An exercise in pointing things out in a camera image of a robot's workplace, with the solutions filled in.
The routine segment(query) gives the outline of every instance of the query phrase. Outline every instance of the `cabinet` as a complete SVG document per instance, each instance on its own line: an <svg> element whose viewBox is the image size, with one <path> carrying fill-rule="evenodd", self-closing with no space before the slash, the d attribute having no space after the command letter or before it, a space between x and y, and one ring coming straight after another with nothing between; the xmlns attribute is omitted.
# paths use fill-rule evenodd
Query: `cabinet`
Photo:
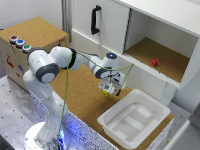
<svg viewBox="0 0 200 150"><path fill-rule="evenodd" d="M115 52L126 64L134 63L135 72L132 71L127 78L129 87L138 87L156 99L172 99L176 89L182 89L200 70L200 18L197 17L200 14L200 6L184 0L92 2L74 0L73 47L100 56L106 51ZM99 12L102 15L99 15L101 17L97 20L97 27L102 33L91 35L91 18L86 19L89 27L85 26L86 23L81 25L78 18L83 18L86 13L80 15L78 10L90 10L88 15L91 16L91 9L96 4L100 5L100 2L105 4L102 5L105 10L115 8L117 13L113 14L111 11L103 14L102 9L102 12ZM83 8L80 3L93 7ZM112 28L109 30L112 32L104 32L108 30L103 29L108 28ZM95 46L91 49L91 46L85 45L84 40L80 39L87 39L90 41L86 42L87 44L92 43L91 45ZM159 59L157 68L150 65L150 60L154 58Z"/></svg>

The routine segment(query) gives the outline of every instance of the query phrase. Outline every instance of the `shelf compartment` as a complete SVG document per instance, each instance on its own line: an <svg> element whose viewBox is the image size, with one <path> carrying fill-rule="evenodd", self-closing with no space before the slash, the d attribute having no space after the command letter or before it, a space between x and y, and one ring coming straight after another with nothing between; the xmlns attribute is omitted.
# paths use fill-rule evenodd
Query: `shelf compartment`
<svg viewBox="0 0 200 150"><path fill-rule="evenodd" d="M126 50L125 53L148 66L151 66L150 63L152 59L157 59L158 64L153 68L177 82L181 82L190 61L190 58L149 38L144 38L142 41Z"/></svg>

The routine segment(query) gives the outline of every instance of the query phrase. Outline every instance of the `white container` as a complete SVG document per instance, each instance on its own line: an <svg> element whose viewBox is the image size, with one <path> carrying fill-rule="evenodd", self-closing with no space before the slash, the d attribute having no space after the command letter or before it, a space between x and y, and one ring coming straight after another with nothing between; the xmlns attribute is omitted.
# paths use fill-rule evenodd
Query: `white container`
<svg viewBox="0 0 200 150"><path fill-rule="evenodd" d="M98 122L122 147L136 149L169 113L169 108L135 89L102 114Z"/></svg>

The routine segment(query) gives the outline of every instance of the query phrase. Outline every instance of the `cabinet door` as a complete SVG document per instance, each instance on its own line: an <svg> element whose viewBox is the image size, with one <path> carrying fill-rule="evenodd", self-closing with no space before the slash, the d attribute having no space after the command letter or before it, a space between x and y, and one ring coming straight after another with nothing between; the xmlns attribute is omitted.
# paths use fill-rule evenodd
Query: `cabinet door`
<svg viewBox="0 0 200 150"><path fill-rule="evenodd" d="M99 33L91 34L91 15L96 5L96 28ZM74 0L73 29L91 40L122 54L129 18L129 8L112 0Z"/></svg>

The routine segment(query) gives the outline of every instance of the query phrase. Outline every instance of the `cork board surface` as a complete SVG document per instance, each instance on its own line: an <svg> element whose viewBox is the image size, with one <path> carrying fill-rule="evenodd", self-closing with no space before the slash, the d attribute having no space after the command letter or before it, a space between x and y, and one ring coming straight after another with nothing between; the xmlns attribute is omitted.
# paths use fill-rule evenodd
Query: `cork board surface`
<svg viewBox="0 0 200 150"><path fill-rule="evenodd" d="M145 38L127 51L126 54L151 66L151 60L157 59L153 67L166 76L181 82L190 59L149 38Z"/></svg>
<svg viewBox="0 0 200 150"><path fill-rule="evenodd" d="M0 32L0 37L7 42L10 42L12 35L17 35L19 39L25 40L26 44L30 44L32 47L45 47L68 36L66 32L40 17L27 20Z"/></svg>
<svg viewBox="0 0 200 150"><path fill-rule="evenodd" d="M69 70L68 79L68 96L66 102L68 109L120 150L123 150L124 148L105 134L103 127L97 122L97 118L131 92L131 89L126 87L122 90L119 97L114 95L104 97L102 90L98 88L99 79L96 79L85 65L82 65L75 71ZM51 85L64 99L66 70L61 69ZM172 119L173 115L170 114L136 150L145 150Z"/></svg>

